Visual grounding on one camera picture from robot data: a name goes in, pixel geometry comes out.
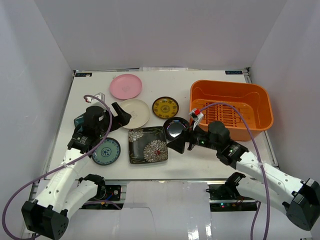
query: orange basket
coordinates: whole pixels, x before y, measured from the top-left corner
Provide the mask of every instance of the orange basket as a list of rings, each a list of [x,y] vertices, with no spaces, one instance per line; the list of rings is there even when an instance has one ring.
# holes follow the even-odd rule
[[[219,102],[234,106],[242,114],[254,137],[269,129],[274,123],[269,95],[259,85],[199,80],[191,86],[190,111]],[[251,140],[244,122],[230,107],[219,104],[207,108],[202,113],[204,117],[199,126],[203,130],[208,130],[209,123],[221,121],[229,129],[233,140]]]

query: black square plate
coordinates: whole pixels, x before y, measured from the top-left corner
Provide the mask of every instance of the black square plate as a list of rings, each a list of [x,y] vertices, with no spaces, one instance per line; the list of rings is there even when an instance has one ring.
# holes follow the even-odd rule
[[[165,129],[143,127],[129,131],[129,160],[132,164],[151,164],[168,159]]]

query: white backdrop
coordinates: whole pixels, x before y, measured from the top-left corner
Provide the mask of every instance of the white backdrop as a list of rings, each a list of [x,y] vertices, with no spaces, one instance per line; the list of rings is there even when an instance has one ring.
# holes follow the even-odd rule
[[[73,70],[250,67],[286,0],[35,0]]]
[[[0,0],[0,212],[10,196],[38,177],[57,131],[72,80],[33,0]],[[21,206],[30,188],[18,195],[7,225],[20,236]],[[0,239],[11,239],[0,227]]]
[[[252,66],[274,124],[268,131],[279,166],[320,182],[320,1],[288,0]],[[320,220],[312,236],[320,240]]]

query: yellow plate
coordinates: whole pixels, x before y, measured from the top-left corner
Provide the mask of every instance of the yellow plate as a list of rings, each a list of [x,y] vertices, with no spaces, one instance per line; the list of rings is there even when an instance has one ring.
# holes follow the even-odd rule
[[[152,111],[158,118],[170,119],[177,115],[179,105],[172,97],[162,96],[154,101]]]

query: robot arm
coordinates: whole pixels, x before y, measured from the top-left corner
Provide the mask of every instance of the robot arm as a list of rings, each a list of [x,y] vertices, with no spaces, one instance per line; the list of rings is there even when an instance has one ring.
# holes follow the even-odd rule
[[[190,114],[198,123],[196,111]],[[261,184],[264,183],[261,163],[246,147],[230,138],[230,132],[222,122],[210,123],[208,131],[191,124],[167,146],[183,154],[187,142],[189,151],[195,145],[216,150],[216,156],[222,163],[256,179],[248,179],[239,172],[234,173],[224,185],[229,193],[235,197],[241,195],[266,203],[265,186]],[[270,205],[286,214],[299,228],[310,231],[320,216],[320,185],[311,178],[304,182],[267,163],[263,163],[263,167],[270,188]]]
[[[97,101],[87,99],[91,106],[83,114],[83,122],[76,126],[68,149],[57,171],[50,179],[45,189],[36,196],[33,202],[26,201],[22,206],[22,215],[28,230],[53,240],[60,239],[65,233],[69,218],[87,202],[101,192],[105,185],[103,177],[89,174],[80,178],[79,186],[69,193],[73,182],[79,178],[83,167],[90,156],[85,156],[73,164],[68,163],[86,155],[100,142],[106,134],[112,117],[111,131],[129,123],[131,115],[124,112],[115,102],[112,104],[118,116],[106,114]]]

